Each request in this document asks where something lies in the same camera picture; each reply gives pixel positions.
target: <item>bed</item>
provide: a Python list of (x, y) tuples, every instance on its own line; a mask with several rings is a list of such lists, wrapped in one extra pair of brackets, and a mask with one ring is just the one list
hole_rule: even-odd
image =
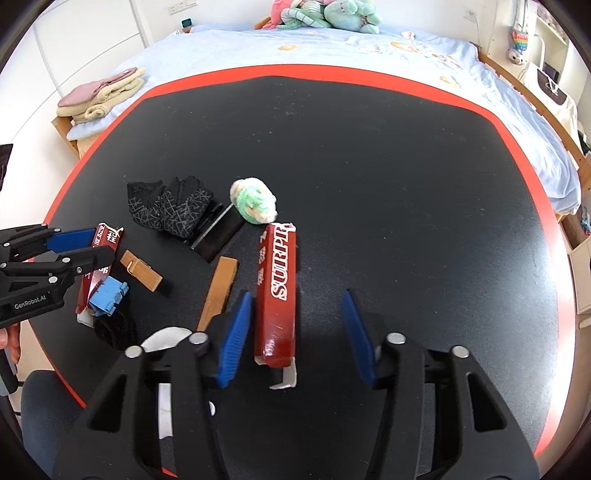
[(584, 192), (591, 188), (591, 167), (539, 99), (501, 66), (479, 56), (473, 44), (419, 31), (409, 40), (401, 35), (403, 30), (384, 28), (380, 35), (365, 35), (332, 29), (257, 31), (199, 25), (190, 34), (165, 38), (123, 62), (115, 71), (147, 68), (138, 94), (103, 119), (73, 128), (62, 123), (60, 133), (72, 144), (85, 139), (88, 144), (142, 93), (196, 74), (261, 64), (353, 67), (435, 86), (490, 110), (528, 157), (556, 214), (576, 212), (581, 185)]

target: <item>wooden bed frame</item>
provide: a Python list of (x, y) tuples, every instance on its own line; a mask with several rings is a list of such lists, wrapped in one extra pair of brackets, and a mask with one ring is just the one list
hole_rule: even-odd
[[(499, 77), (503, 77), (507, 80), (513, 88), (517, 90), (520, 94), (522, 94), (529, 103), (531, 103), (536, 111), (543, 116), (554, 131), (558, 134), (565, 149), (573, 156), (575, 162), (579, 166), (578, 174), (579, 174), (579, 181), (581, 182), (581, 196), (585, 197), (589, 190), (591, 190), (591, 164), (587, 161), (585, 156), (583, 155), (583, 151), (581, 148), (576, 144), (573, 137), (569, 135), (566, 129), (562, 126), (562, 124), (556, 119), (556, 117), (548, 110), (548, 108), (537, 98), (532, 92), (530, 92), (525, 85), (523, 85), (519, 80), (517, 80), (512, 74), (510, 74), (507, 70), (501, 67), (497, 62), (495, 62), (492, 58), (484, 55), (482, 52), (478, 54), (478, 60), (482, 63), (487, 64), (489, 67), (493, 68), (493, 70), (497, 73)], [(559, 221), (562, 221), (565, 215), (556, 215)]]
[[(591, 190), (591, 164), (589, 164), (589, 162), (583, 155), (583, 152), (581, 151), (580, 147), (576, 144), (574, 139), (569, 135), (566, 129), (562, 126), (562, 124), (556, 119), (556, 117), (539, 100), (539, 98), (537, 98), (532, 92), (530, 92), (525, 87), (525, 85), (523, 85), (519, 80), (517, 80), (512, 74), (510, 74), (501, 65), (499, 65), (492, 58), (488, 57), (482, 52), (478, 54), (478, 59), (482, 63), (485, 63), (489, 67), (493, 68), (498, 76), (503, 77), (508, 82), (510, 82), (510, 84), (513, 85), (513, 88), (517, 90), (520, 94), (522, 94), (526, 98), (526, 100), (529, 101), (529, 103), (531, 103), (535, 107), (536, 111), (541, 116), (548, 120), (550, 126), (554, 128), (555, 132), (562, 140), (565, 149), (568, 152), (570, 152), (575, 162), (579, 166), (578, 174), (579, 180), (581, 182), (582, 196), (584, 197)], [(76, 156), (79, 156), (76, 140), (70, 141), (66, 138), (66, 135), (72, 128), (71, 121), (71, 117), (57, 117), (53, 120), (52, 124), (54, 125), (60, 136), (65, 140), (65, 142), (67, 142), (69, 148), (75, 153)], [(561, 221), (565, 216), (557, 214), (556, 217), (559, 221)]]

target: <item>folded towel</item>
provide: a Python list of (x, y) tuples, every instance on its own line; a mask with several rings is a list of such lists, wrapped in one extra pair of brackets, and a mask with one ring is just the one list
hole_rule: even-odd
[(85, 113), (81, 113), (80, 115), (72, 115), (72, 120), (74, 120), (74, 123), (76, 124), (85, 124), (86, 122), (92, 122), (92, 120), (88, 120), (85, 117)]
[(137, 67), (133, 67), (102, 80), (78, 85), (64, 98), (57, 102), (57, 106), (74, 106), (79, 105), (80, 103), (86, 103), (92, 100), (101, 89), (129, 77), (131, 74), (135, 73), (137, 69)]
[(139, 78), (141, 75), (143, 75), (145, 72), (146, 72), (146, 69), (144, 67), (137, 69), (135, 72), (133, 72), (128, 77), (102, 88), (96, 94), (96, 96), (92, 100), (89, 100), (88, 102), (79, 103), (78, 105), (72, 105), (72, 106), (59, 106), (57, 108), (57, 116), (75, 116), (75, 115), (83, 114), (91, 106), (97, 105), (99, 103), (105, 103), (105, 102), (109, 101), (110, 99), (119, 96), (122, 92), (134, 88), (137, 84), (131, 85), (132, 82), (135, 79)]
[(91, 106), (84, 115), (86, 119), (96, 120), (97, 118), (103, 118), (104, 116), (106, 116), (107, 113), (109, 113), (115, 105), (119, 105), (120, 103), (126, 101), (128, 98), (134, 96), (137, 93), (137, 91), (144, 85), (144, 79), (136, 78), (129, 85), (134, 85), (134, 87), (130, 90), (122, 91), (119, 95), (110, 98), (106, 102)]

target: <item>stuffed toy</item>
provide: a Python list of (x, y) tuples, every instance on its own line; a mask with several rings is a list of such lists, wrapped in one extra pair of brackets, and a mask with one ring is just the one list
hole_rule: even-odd
[[(313, 0), (314, 3), (319, 3), (321, 5), (328, 5), (331, 4), (332, 2), (334, 2), (335, 0)], [(261, 22), (257, 23), (257, 25), (255, 26), (255, 30), (260, 30), (260, 29), (270, 29), (270, 28), (277, 28), (279, 25), (284, 24), (284, 21), (281, 18), (281, 14), (283, 12), (283, 10), (286, 9), (291, 9), (291, 8), (300, 8), (302, 7), (304, 4), (310, 3), (310, 0), (298, 0), (298, 1), (294, 1), (294, 0), (274, 0), (273, 4), (271, 5), (271, 15), (269, 17), (267, 17), (266, 19), (262, 20)], [(304, 9), (304, 14), (306, 13), (306, 9), (309, 9), (311, 6), (306, 7)], [(313, 10), (308, 10), (308, 13), (311, 13), (314, 17), (314, 11)], [(288, 22), (291, 22), (293, 19), (296, 18), (296, 13), (294, 12), (294, 16), (293, 17), (289, 17), (288, 18)], [(300, 27), (304, 24), (303, 21), (300, 21), (299, 24), (293, 23), (291, 25), (291, 28), (289, 28), (288, 30), (292, 29), (292, 28), (297, 28)]]
[(290, 8), (292, 3), (293, 0), (273, 0), (273, 4), (271, 5), (271, 16), (266, 22), (263, 20), (265, 24), (261, 28), (276, 28), (277, 25), (281, 25), (281, 12), (286, 8)]
[(375, 5), (359, 0), (336, 0), (324, 9), (325, 19), (335, 28), (351, 32), (378, 34), (382, 21)]
[(332, 28), (324, 19), (324, 4), (316, 0), (294, 0), (291, 8), (281, 12), (283, 25), (278, 30), (293, 30), (303, 26), (313, 28)]
[(259, 179), (243, 179), (232, 183), (230, 200), (247, 222), (259, 225), (277, 218), (276, 198)]

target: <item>red box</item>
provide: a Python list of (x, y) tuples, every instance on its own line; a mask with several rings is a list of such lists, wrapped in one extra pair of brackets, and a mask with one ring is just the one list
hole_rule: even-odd
[(296, 357), (296, 227), (271, 223), (261, 236), (256, 293), (255, 360), (293, 368)]
[[(121, 233), (123, 228), (115, 230), (106, 223), (99, 223), (96, 227), (95, 237), (92, 240), (91, 246), (102, 247), (103, 245), (109, 245), (113, 251), (117, 251), (119, 240), (121, 239)], [(96, 289), (103, 283), (105, 278), (109, 276), (111, 266), (94, 270), (94, 272), (87, 273), (82, 277), (82, 283), (80, 290), (78, 291), (78, 302), (76, 305), (76, 313), (81, 314), (88, 306), (88, 300), (92, 297), (92, 294)]]

